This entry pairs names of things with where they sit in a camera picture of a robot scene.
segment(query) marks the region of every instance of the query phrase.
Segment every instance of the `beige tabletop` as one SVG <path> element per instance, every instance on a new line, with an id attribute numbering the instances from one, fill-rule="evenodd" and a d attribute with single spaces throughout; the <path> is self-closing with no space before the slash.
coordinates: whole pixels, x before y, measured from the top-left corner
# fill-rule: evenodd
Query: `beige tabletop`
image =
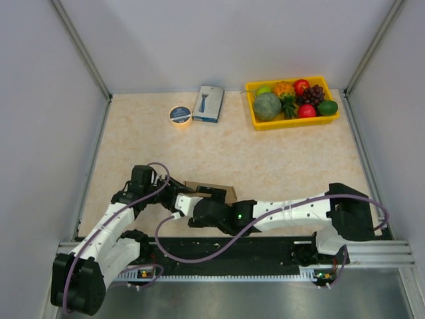
<path id="1" fill-rule="evenodd" d="M 169 123 L 169 111 L 178 105 L 193 108 L 198 92 L 116 94 L 79 235 L 86 236 L 99 221 L 112 195 L 129 180 L 133 166 L 152 161 L 164 163 L 182 182 L 233 185 L 239 201 L 311 197 L 334 182 L 369 194 L 341 98 L 337 90 L 332 94 L 341 112 L 333 123 L 262 132 L 254 130 L 241 92 L 225 93 L 217 124 L 193 122 L 185 129 Z M 169 214 L 160 205 L 148 206 L 129 228 L 153 235 Z M 255 235 L 310 235 L 315 230 L 290 227 Z M 190 229 L 186 219 L 164 224 L 160 235 L 225 236 L 217 229 Z"/>

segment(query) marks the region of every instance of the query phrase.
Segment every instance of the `green apple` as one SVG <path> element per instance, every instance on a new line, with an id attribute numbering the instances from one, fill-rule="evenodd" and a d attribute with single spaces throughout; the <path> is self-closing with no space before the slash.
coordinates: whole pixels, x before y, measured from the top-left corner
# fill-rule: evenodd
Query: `green apple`
<path id="1" fill-rule="evenodd" d="M 263 93 L 271 93 L 272 89 L 269 86 L 263 85 L 255 92 L 255 95 L 259 96 Z"/>

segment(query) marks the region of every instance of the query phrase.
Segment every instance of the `product box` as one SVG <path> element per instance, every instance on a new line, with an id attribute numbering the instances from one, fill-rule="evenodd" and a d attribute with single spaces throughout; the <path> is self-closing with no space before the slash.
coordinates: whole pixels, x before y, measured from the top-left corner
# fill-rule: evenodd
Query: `product box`
<path id="1" fill-rule="evenodd" d="M 198 100 L 193 110 L 193 119 L 196 121 L 217 123 L 220 116 L 224 88 L 202 85 Z"/>
<path id="2" fill-rule="evenodd" d="M 238 201 L 238 198 L 236 196 L 236 191 L 234 190 L 233 186 L 198 183 L 196 181 L 185 181 L 185 186 L 190 187 L 191 189 L 198 191 L 198 193 L 190 194 L 192 196 L 211 197 L 211 194 L 202 193 L 202 190 L 204 190 L 204 187 L 206 187 L 206 188 L 216 188 L 216 189 L 223 189 L 223 190 L 226 191 L 226 196 L 225 196 L 225 200 L 224 200 L 224 202 L 226 204 L 232 205 L 233 203 L 236 203 Z"/>

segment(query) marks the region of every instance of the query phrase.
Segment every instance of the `tape roll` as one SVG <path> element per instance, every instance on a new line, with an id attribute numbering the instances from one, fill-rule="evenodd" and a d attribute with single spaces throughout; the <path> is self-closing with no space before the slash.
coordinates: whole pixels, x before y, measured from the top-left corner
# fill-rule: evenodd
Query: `tape roll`
<path id="1" fill-rule="evenodd" d="M 192 111 L 186 106 L 176 106 L 171 109 L 169 119 L 176 128 L 187 128 L 192 124 Z"/>

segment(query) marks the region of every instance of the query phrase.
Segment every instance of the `yellow tray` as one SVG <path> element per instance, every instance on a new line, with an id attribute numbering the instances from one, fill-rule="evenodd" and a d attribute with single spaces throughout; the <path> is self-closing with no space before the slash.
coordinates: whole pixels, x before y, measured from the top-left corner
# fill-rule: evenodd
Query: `yellow tray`
<path id="1" fill-rule="evenodd" d="M 309 76 L 303 78 L 310 83 L 310 86 L 315 86 L 316 84 L 320 85 L 323 88 L 325 93 L 325 100 L 333 100 L 332 94 L 327 87 L 326 81 L 322 76 Z M 273 80 L 273 81 L 262 81 L 262 82 L 249 82 L 245 84 L 245 89 L 248 91 L 248 103 L 250 106 L 251 119 L 254 128 L 257 131 L 262 130 L 273 130 L 275 128 L 296 128 L 298 126 L 307 126 L 307 125 L 319 125 L 319 124 L 328 124 L 336 120 L 339 117 L 339 111 L 331 116 L 318 116 L 315 118 L 294 118 L 291 120 L 285 120 L 283 113 L 276 116 L 273 120 L 265 122 L 257 119 L 254 114 L 254 100 L 255 95 L 254 91 L 263 85 L 268 85 L 270 88 L 276 86 L 277 83 L 281 81 L 286 81 L 293 84 L 298 78 L 285 78 L 283 80 Z"/>

